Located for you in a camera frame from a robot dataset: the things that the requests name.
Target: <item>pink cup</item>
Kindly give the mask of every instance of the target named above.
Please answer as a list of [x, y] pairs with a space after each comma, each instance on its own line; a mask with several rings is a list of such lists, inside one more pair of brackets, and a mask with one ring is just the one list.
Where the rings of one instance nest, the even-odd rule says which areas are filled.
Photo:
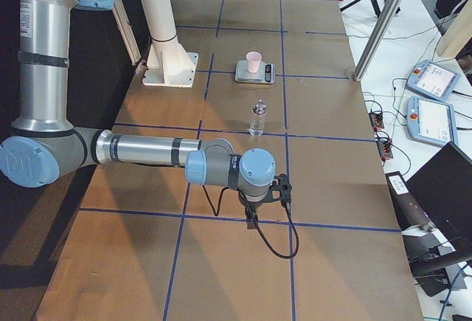
[[246, 54], [246, 60], [248, 62], [248, 72], [258, 72], [262, 59], [263, 56], [258, 52], [249, 52], [248, 54]]

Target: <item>clear plastic bottle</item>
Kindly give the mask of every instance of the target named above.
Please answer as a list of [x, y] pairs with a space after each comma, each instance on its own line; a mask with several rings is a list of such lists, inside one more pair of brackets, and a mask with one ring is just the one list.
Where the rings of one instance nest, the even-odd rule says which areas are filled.
[[264, 103], [264, 99], [260, 98], [253, 106], [252, 106], [252, 121], [251, 125], [249, 126], [249, 133], [253, 137], [260, 137], [264, 132], [264, 123], [266, 122], [266, 113], [267, 113], [267, 105]]

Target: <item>table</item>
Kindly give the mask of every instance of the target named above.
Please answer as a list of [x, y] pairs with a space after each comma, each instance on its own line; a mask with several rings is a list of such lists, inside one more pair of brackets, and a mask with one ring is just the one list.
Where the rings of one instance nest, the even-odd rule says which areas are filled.
[[[353, 0], [344, 0], [340, 2], [340, 6], [344, 6]], [[384, 0], [378, 0], [379, 5], [384, 5]], [[395, 96], [392, 88], [392, 80], [397, 77], [408, 77], [413, 66], [422, 59], [433, 59], [434, 61], [442, 61], [443, 66], [461, 72], [459, 65], [454, 59], [449, 61], [447, 58], [441, 58], [438, 54], [434, 54], [434, 48], [440, 39], [440, 34], [434, 26], [428, 12], [423, 6], [421, 0], [402, 0], [400, 4], [401, 11], [392, 19], [387, 33], [384, 38], [409, 37], [407, 39], [383, 40], [375, 53], [372, 64], [365, 77], [362, 79], [362, 89], [364, 91], [364, 98], [367, 101], [375, 100], [379, 102], [384, 111], [390, 111], [396, 114], [396, 110], [392, 104], [396, 102], [396, 108], [400, 108], [402, 113], [406, 113], [407, 99], [413, 95], [417, 95], [409, 90], [404, 91], [404, 80], [395, 81]], [[377, 18], [375, 17], [373, 8], [369, 0], [364, 0], [357, 5], [350, 7], [342, 13], [346, 32], [350, 35], [350, 46], [353, 52], [354, 61], [357, 63], [364, 50], [368, 38], [359, 38], [370, 35]], [[457, 91], [472, 95], [472, 87], [465, 76], [462, 76], [460, 82], [457, 84]], [[466, 97], [452, 94], [447, 103], [454, 106], [454, 109], [464, 114], [472, 115], [470, 110], [471, 100]], [[367, 109], [376, 111], [377, 105], [371, 102], [366, 102]], [[411, 160], [411, 165], [406, 156], [397, 148], [393, 148], [394, 159], [389, 160], [384, 165], [384, 171], [394, 172], [400, 171], [405, 180], [411, 177], [416, 171], [421, 168], [430, 158], [438, 151], [439, 147], [429, 145], [426, 143], [415, 142], [410, 139], [406, 127], [399, 125], [394, 126], [395, 115], [386, 114], [384, 116], [385, 131], [393, 136], [393, 143], [399, 149], [403, 150]], [[456, 114], [457, 126], [472, 127], [472, 121]], [[459, 147], [472, 157], [472, 132], [459, 131]], [[423, 235], [424, 232], [413, 230], [405, 232], [409, 235]], [[447, 239], [439, 232], [434, 234], [440, 240], [445, 242]], [[466, 272], [470, 274], [472, 269], [467, 269]], [[468, 285], [467, 290], [455, 291], [451, 300], [453, 305], [446, 309], [444, 318], [451, 320], [452, 314], [463, 314], [472, 317], [472, 280], [466, 278], [465, 282]], [[440, 300], [444, 300], [447, 291], [439, 293], [435, 297], [428, 297], [424, 291], [417, 286], [418, 297], [422, 306], [423, 314], [427, 317], [438, 318], [442, 304]]]
[[[38, 320], [421, 320], [338, 2], [172, 3], [180, 42], [199, 53], [193, 87], [136, 77], [114, 132], [269, 150], [293, 185], [299, 254], [276, 258], [246, 230], [235, 192], [214, 217], [182, 170], [98, 167]], [[274, 85], [234, 81], [251, 50], [275, 63]], [[259, 97], [268, 115], [254, 138]], [[293, 250], [278, 204], [259, 217], [277, 250]]]

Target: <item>blue joint cap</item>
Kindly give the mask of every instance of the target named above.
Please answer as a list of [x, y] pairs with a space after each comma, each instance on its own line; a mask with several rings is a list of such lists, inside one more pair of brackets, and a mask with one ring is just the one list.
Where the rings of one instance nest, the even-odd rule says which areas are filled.
[[201, 150], [190, 151], [185, 160], [185, 179], [190, 183], [205, 184], [207, 180], [207, 155]]
[[7, 138], [0, 146], [0, 170], [22, 187], [40, 187], [59, 177], [55, 157], [39, 142], [25, 137]]
[[109, 11], [113, 9], [114, 3], [115, 0], [79, 0], [75, 8], [88, 11]]
[[240, 173], [255, 187], [272, 183], [275, 176], [275, 159], [267, 150], [255, 148], [244, 153], [239, 161]]

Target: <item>metal pole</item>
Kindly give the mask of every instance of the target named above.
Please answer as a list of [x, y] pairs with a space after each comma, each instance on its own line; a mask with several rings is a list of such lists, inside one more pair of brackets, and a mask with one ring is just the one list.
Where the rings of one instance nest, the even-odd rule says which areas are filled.
[[361, 81], [364, 76], [367, 67], [372, 60], [375, 51], [377, 50], [382, 37], [384, 36], [386, 29], [388, 28], [392, 17], [397, 12], [398, 5], [401, 0], [388, 0], [385, 7], [382, 10], [380, 17], [378, 18], [377, 24], [375, 24], [374, 30], [367, 42], [366, 48], [361, 55], [361, 59], [358, 62], [357, 67], [354, 71], [354, 80]]

